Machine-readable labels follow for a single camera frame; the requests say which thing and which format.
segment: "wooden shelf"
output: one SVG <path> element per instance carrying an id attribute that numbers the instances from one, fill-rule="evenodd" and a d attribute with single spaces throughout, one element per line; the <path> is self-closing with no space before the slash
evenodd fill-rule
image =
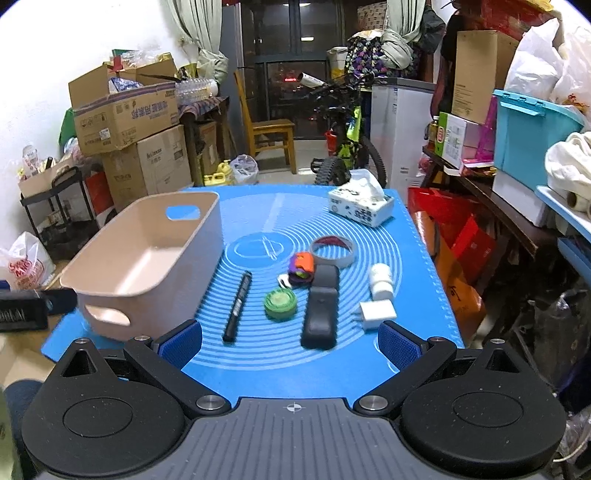
<path id="1" fill-rule="evenodd" d="M 443 160 L 434 151 L 423 148 L 427 155 L 440 167 L 455 168 Z M 536 258 L 540 252 L 547 249 L 557 248 L 558 232 L 547 228 L 534 226 L 527 218 L 515 210 L 509 203 L 504 201 L 492 191 L 492 185 L 486 180 L 473 179 L 470 177 L 454 177 L 466 190 L 481 202 L 491 213 L 516 237 L 527 252 Z"/>

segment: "yellow jug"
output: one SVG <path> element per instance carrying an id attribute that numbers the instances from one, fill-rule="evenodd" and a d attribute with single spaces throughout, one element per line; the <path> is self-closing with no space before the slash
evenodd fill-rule
<path id="1" fill-rule="evenodd" d="M 226 176 L 223 173 L 205 175 L 203 176 L 203 182 L 206 187 L 219 187 L 220 185 L 227 185 Z"/>
<path id="2" fill-rule="evenodd" d="M 232 170 L 232 167 L 230 166 L 229 160 L 225 160 L 225 161 L 221 162 L 217 166 L 217 172 L 223 173 L 226 176 L 227 185 L 234 185 L 236 183 L 236 180 L 234 179 L 234 171 Z"/>

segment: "green tape roll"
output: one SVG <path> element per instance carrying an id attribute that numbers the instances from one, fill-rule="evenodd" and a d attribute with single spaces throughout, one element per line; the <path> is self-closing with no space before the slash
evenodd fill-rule
<path id="1" fill-rule="evenodd" d="M 289 288 L 278 288 L 265 297 L 265 313 L 273 320 L 286 320 L 296 310 L 297 298 Z"/>

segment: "metal screw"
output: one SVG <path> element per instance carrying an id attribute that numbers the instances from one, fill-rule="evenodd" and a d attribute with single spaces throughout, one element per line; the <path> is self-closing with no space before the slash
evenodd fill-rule
<path id="1" fill-rule="evenodd" d="M 195 402 L 195 405 L 202 410 L 219 410 L 226 404 L 226 401 L 219 395 L 204 395 Z"/>
<path id="2" fill-rule="evenodd" d="M 388 406 L 388 400 L 379 395 L 366 395 L 359 400 L 359 406 L 369 411 L 383 410 Z"/>

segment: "orange bag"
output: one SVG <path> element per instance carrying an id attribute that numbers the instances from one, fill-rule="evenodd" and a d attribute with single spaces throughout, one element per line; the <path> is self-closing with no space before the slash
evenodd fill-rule
<path id="1" fill-rule="evenodd" d="M 466 282 L 462 266 L 443 241 L 439 227 L 433 219 L 426 212 L 416 212 L 412 217 L 456 315 L 462 339 L 468 344 L 486 315 L 484 302 L 476 290 Z"/>

